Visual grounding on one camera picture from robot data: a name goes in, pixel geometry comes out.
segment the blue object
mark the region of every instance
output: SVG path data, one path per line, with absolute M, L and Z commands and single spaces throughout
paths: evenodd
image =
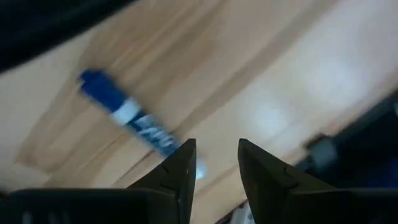
M 80 75 L 83 80 L 81 90 L 100 103 L 110 113 L 115 122 L 127 126 L 145 140 L 164 157 L 173 154 L 180 143 L 151 114 L 141 109 L 138 103 L 120 90 L 101 70 L 86 70 Z M 205 175 L 205 165 L 197 161 L 197 179 Z

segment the light wood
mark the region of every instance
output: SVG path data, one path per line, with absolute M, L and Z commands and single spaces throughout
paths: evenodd
M 398 86 L 394 0 L 140 0 L 0 77 L 0 187 L 126 187 L 162 161 L 78 91 L 109 71 L 208 175 L 192 223 L 245 194 L 238 139 L 293 164 Z

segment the blue marker cap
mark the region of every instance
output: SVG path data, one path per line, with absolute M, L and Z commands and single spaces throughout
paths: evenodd
M 119 109 L 127 99 L 104 71 L 87 69 L 80 75 L 80 79 L 84 81 L 82 92 L 101 103 L 111 113 Z

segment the blue marker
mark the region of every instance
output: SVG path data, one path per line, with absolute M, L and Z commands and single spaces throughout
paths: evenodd
M 108 109 L 117 124 L 132 129 L 162 156 L 168 157 L 180 147 L 180 143 L 157 124 L 154 116 L 143 111 L 134 98 L 127 97 L 106 72 L 88 69 L 80 75 L 80 79 L 84 82 L 82 92 Z M 205 174 L 206 167 L 198 159 L 196 178 L 202 179 Z

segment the black object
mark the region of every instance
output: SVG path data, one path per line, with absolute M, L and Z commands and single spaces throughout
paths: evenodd
M 0 72 L 83 32 L 133 1 L 0 1 Z
M 398 222 L 398 190 L 337 189 L 245 139 L 238 153 L 257 224 Z
M 19 190 L 0 201 L 0 223 L 189 223 L 195 188 L 189 139 L 126 190 Z
M 339 188 L 398 187 L 398 92 L 336 136 L 321 135 L 296 167 Z

